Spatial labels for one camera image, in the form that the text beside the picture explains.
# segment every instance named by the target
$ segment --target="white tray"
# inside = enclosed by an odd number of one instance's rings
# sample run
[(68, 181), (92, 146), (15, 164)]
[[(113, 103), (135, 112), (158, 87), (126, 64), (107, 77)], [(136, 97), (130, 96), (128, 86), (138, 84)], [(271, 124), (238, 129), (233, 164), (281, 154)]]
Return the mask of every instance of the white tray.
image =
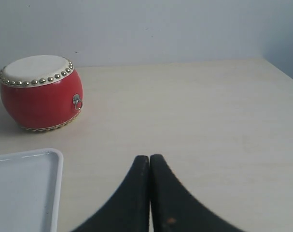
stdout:
[(55, 149), (0, 156), (0, 232), (56, 232), (62, 168)]

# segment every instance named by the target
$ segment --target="drumhead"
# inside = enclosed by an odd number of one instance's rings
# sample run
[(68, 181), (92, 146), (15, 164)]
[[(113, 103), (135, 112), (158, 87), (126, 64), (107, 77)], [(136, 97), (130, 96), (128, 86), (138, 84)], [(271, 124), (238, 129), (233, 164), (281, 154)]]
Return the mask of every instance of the drumhead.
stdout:
[(0, 73), (3, 84), (35, 87), (56, 82), (73, 71), (71, 61), (59, 56), (32, 56), (14, 61)]

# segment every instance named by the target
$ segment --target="red drum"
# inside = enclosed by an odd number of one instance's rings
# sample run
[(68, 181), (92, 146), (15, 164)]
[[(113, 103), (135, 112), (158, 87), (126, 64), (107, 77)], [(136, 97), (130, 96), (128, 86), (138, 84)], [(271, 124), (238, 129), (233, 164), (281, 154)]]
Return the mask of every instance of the red drum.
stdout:
[(33, 56), (0, 71), (1, 100), (11, 117), (31, 131), (66, 125), (83, 106), (83, 89), (70, 60)]

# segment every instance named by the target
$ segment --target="light wood surface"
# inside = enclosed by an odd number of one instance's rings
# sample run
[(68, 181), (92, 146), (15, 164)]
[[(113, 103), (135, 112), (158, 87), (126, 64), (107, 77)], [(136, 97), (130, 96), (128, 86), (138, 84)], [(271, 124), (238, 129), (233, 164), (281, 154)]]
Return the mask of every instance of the light wood surface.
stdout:
[(45, 147), (64, 154), (59, 232), (98, 210), (136, 155), (154, 153), (163, 154), (185, 187), (235, 226), (293, 231), (288, 76), (263, 59), (77, 71), (84, 107), (64, 128), (26, 133), (0, 101), (0, 154)]

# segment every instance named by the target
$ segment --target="wall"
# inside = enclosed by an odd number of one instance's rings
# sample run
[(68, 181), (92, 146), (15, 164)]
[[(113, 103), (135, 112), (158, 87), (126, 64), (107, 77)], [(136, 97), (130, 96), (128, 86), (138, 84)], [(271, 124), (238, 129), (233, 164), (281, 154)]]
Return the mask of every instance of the wall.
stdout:
[(36, 54), (77, 66), (265, 56), (293, 70), (293, 0), (0, 1), (0, 68)]

